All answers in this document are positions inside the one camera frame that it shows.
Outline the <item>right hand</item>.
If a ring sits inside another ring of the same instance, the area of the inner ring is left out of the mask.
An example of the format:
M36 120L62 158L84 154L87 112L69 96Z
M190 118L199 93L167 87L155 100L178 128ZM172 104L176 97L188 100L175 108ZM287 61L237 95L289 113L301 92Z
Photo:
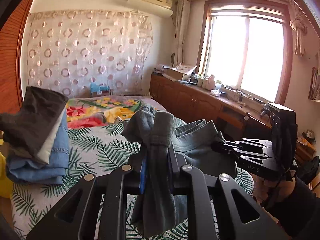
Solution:
M295 178L291 181L269 181L260 177L254 180L253 196L264 208L269 208L288 197L294 190Z

